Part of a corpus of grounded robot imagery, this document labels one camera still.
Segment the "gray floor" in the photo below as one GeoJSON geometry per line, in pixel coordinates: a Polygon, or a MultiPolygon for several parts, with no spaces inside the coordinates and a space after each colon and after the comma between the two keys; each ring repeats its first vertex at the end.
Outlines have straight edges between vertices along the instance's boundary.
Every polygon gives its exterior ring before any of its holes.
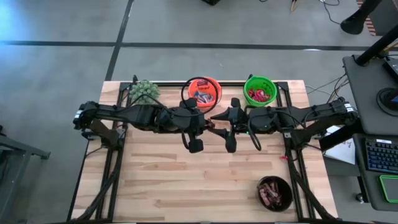
{"type": "MultiPolygon", "coordinates": [[[[0,0],[0,40],[115,42],[128,0],[0,0]]],[[[378,37],[364,29],[348,35],[329,21],[322,3],[291,0],[135,0],[124,42],[369,46],[378,37]]],[[[355,0],[329,7],[342,21],[355,0]]],[[[112,47],[0,45],[0,124],[19,141],[51,151],[48,161],[32,160],[11,218],[29,223],[66,219],[86,141],[73,130],[76,109],[97,100],[112,47]]],[[[219,80],[250,74],[275,80],[304,79],[318,87],[344,74],[342,57],[351,51],[122,48],[112,80],[132,75],[149,80],[186,80],[208,75],[219,80]]],[[[333,85],[322,88],[333,91],[333,85]]],[[[340,92],[353,102],[349,86],[340,92]]],[[[324,103],[326,93],[309,95],[324,103]]],[[[354,178],[330,177],[341,218],[395,222],[398,213],[357,204],[354,178]]]]}

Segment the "wooden tabletop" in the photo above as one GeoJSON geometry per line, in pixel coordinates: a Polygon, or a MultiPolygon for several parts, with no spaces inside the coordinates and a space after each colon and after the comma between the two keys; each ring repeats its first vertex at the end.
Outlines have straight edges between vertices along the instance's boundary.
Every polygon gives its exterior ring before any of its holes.
{"type": "MultiPolygon", "coordinates": [[[[304,82],[287,82],[293,105],[308,107],[304,82]]],[[[104,82],[99,103],[116,104],[119,84],[104,82]]],[[[179,94],[180,88],[161,87],[159,101],[166,106],[177,106],[179,94]]],[[[223,87],[222,100],[206,118],[225,111],[232,97],[239,98],[244,106],[241,87],[223,87]]],[[[110,121],[103,123],[111,127],[110,121]]],[[[217,128],[229,129],[228,122],[215,123],[217,128]]],[[[282,135],[257,136],[262,144],[261,152],[248,135],[240,134],[236,136],[236,153],[228,154],[224,139],[206,131],[199,137],[204,142],[204,151],[190,154],[180,134],[154,134],[129,126],[114,222],[297,221],[294,203],[285,212],[276,213],[256,201],[256,185],[262,177],[276,175],[290,184],[287,161],[280,158],[285,154],[282,135]]],[[[317,145],[318,141],[313,140],[311,144],[317,145]]],[[[99,146],[100,141],[90,142],[88,152],[99,146]]],[[[328,212],[337,217],[322,153],[308,147],[303,150],[303,158],[312,192],[328,212]]],[[[81,215],[98,193],[105,159],[106,149],[86,158],[72,218],[81,215]]],[[[300,198],[308,217],[301,189],[300,198]]],[[[109,197],[105,200],[104,215],[108,202],[109,197]]]]}

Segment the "green plant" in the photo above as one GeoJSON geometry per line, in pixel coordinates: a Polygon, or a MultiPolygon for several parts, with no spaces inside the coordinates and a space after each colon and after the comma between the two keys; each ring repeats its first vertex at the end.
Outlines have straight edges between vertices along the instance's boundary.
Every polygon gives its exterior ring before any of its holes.
{"type": "MultiPolygon", "coordinates": [[[[147,94],[154,99],[158,99],[160,95],[159,87],[148,80],[140,81],[139,83],[137,83],[137,85],[132,86],[132,90],[130,91],[130,97],[132,101],[136,100],[142,94],[147,94]]],[[[136,104],[154,104],[154,101],[148,96],[142,96],[137,100],[136,104]]]]}

